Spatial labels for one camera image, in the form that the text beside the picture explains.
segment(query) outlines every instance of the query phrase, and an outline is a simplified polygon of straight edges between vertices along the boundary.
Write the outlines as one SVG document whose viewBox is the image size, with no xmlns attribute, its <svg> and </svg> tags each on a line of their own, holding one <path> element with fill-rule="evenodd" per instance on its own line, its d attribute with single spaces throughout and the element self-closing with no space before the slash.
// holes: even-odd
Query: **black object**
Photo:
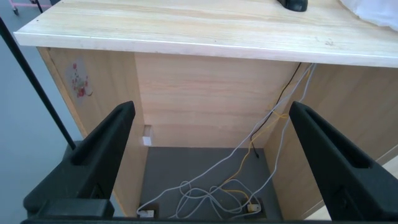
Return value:
<svg viewBox="0 0 398 224">
<path fill-rule="evenodd" d="M 21 50 L 19 49 L 17 43 L 15 42 L 14 38 L 12 38 L 11 33 L 8 31 L 5 23 L 0 17 L 0 33 L 1 37 L 4 39 L 6 42 L 8 48 L 18 61 L 19 66 L 21 66 L 21 69 L 24 71 L 26 77 L 30 81 L 30 84 L 32 84 L 33 88 L 35 89 L 36 93 L 39 95 L 40 99 L 42 100 L 44 106 L 47 108 L 49 111 L 52 119 L 55 121 L 55 124 L 57 124 L 58 128 L 60 129 L 61 133 L 63 134 L 63 137 L 67 140 L 69 146 L 71 149 L 75 149 L 76 145 L 73 142 L 72 138 L 70 137 L 67 129 L 63 125 L 60 117 L 58 116 L 57 112 L 55 111 L 54 107 L 52 106 L 49 98 L 45 94 L 42 86 L 40 85 L 39 81 L 37 80 L 35 74 L 33 73 L 32 69 L 30 68 L 29 64 L 27 63 L 25 57 L 23 56 Z"/>
<path fill-rule="evenodd" d="M 36 1 L 37 7 L 39 8 L 40 13 L 43 13 L 43 9 L 42 9 L 42 6 L 39 3 L 39 0 L 35 0 L 35 1 Z"/>
<path fill-rule="evenodd" d="M 398 180 L 311 108 L 290 118 L 332 220 L 398 221 Z"/>
<path fill-rule="evenodd" d="M 14 12 L 15 15 L 19 16 L 19 12 L 18 12 L 18 8 L 17 7 L 14 7 L 12 9 L 12 11 Z"/>
<path fill-rule="evenodd" d="M 132 101 L 117 106 L 24 199 L 28 217 L 81 214 L 112 217 L 114 210 L 109 198 L 135 114 Z"/>
<path fill-rule="evenodd" d="M 295 12 L 305 12 L 308 7 L 308 0 L 278 0 L 286 9 Z"/>
<path fill-rule="evenodd" d="M 119 105 L 102 121 L 70 157 L 63 160 L 25 198 L 24 206 L 29 218 L 23 223 L 189 222 L 111 219 L 113 207 L 109 198 L 134 115 L 134 104 L 127 102 Z M 311 108 L 294 102 L 289 115 L 333 220 L 398 221 L 397 179 Z"/>
<path fill-rule="evenodd" d="M 298 64 L 296 70 L 294 71 L 292 77 L 290 78 L 290 80 L 287 82 L 287 84 L 285 85 L 285 87 L 283 88 L 283 90 L 281 91 L 278 100 L 276 101 L 275 105 L 277 105 L 279 103 L 279 100 L 282 98 L 282 95 L 284 94 L 286 88 L 292 83 L 293 78 L 296 76 L 300 66 L 301 66 L 301 62 Z M 253 132 L 253 134 L 250 135 L 250 142 L 251 142 L 251 146 L 253 147 L 253 151 L 256 154 L 256 157 L 259 158 L 259 154 L 256 151 L 256 147 L 254 147 L 254 143 L 252 142 L 253 136 L 260 131 L 260 129 L 267 123 L 268 119 L 271 117 L 271 114 L 264 120 L 264 122 L 259 126 L 259 128 L 257 128 L 257 130 L 255 132 Z"/>
</svg>

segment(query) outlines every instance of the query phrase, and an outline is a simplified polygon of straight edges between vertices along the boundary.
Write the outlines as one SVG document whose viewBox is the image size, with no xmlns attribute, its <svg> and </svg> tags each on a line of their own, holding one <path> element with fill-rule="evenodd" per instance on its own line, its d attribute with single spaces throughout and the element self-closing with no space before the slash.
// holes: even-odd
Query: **pink cart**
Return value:
<svg viewBox="0 0 398 224">
<path fill-rule="evenodd" d="M 30 3 L 16 3 L 13 0 L 8 0 L 11 4 L 12 10 L 14 11 L 15 15 L 19 15 L 18 8 L 17 6 L 22 6 L 22 7 L 37 7 L 39 8 L 39 11 L 43 13 L 43 7 L 51 7 L 51 5 L 40 5 L 39 0 L 29 0 Z"/>
</svg>

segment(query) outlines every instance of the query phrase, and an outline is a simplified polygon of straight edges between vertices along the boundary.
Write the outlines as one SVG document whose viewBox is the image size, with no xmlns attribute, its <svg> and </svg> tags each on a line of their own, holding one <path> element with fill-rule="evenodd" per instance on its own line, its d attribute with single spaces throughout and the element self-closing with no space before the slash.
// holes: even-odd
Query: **wooden desk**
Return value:
<svg viewBox="0 0 398 224">
<path fill-rule="evenodd" d="M 64 0 L 15 36 L 38 47 L 84 136 L 117 104 L 134 101 L 114 187 L 129 216 L 141 193 L 145 124 L 154 146 L 236 147 L 299 62 L 306 62 L 299 73 L 321 63 L 305 104 L 381 164 L 398 153 L 398 33 L 359 20 L 339 0 L 310 1 L 304 13 L 275 0 Z M 71 87 L 76 62 L 90 96 Z M 303 84 L 277 111 L 287 112 L 302 91 Z M 255 142 L 270 170 L 282 123 Z M 303 219 L 323 202 L 292 126 L 282 150 L 273 184 L 284 218 Z"/>
</svg>

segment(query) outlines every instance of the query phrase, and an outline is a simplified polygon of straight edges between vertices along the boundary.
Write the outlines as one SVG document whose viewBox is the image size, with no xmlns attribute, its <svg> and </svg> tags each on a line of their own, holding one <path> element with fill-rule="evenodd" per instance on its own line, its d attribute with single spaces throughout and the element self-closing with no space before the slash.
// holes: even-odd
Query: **black pole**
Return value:
<svg viewBox="0 0 398 224">
<path fill-rule="evenodd" d="M 29 64 L 27 63 L 25 57 L 23 56 L 23 54 L 22 54 L 21 50 L 19 49 L 17 43 L 15 42 L 14 38 L 12 38 L 11 33 L 8 31 L 6 25 L 3 22 L 3 20 L 1 19 L 1 17 L 0 17 L 0 33 L 1 33 L 1 37 L 6 42 L 8 48 L 10 49 L 10 51 L 12 52 L 12 54 L 18 61 L 19 66 L 21 66 L 26 77 L 29 79 L 30 84 L 32 84 L 33 88 L 36 90 L 36 93 L 39 95 L 40 99 L 44 103 L 44 106 L 49 111 L 52 119 L 54 119 L 55 124 L 57 124 L 58 128 L 60 129 L 61 133 L 63 134 L 63 137 L 65 137 L 65 139 L 67 140 L 71 149 L 74 150 L 76 148 L 75 143 L 73 142 L 72 138 L 70 137 L 67 129 L 64 127 L 60 117 L 58 116 L 57 112 L 55 111 L 54 107 L 52 106 L 49 98 L 45 94 L 39 81 L 36 79 L 35 74 L 33 73 L 32 69 L 30 68 Z"/>
<path fill-rule="evenodd" d="M 39 8 L 40 13 L 43 13 L 42 6 L 39 3 L 39 0 L 36 0 L 37 7 Z"/>
</svg>

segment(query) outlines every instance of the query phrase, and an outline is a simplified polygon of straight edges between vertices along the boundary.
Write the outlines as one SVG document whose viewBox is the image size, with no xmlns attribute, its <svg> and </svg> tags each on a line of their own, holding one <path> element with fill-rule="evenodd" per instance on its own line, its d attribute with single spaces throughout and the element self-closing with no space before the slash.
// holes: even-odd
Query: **floral sticker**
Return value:
<svg viewBox="0 0 398 224">
<path fill-rule="evenodd" d="M 81 103 L 85 96 L 93 94 L 82 58 L 79 58 L 67 68 L 66 75 L 71 92 L 75 95 L 78 103 Z"/>
</svg>

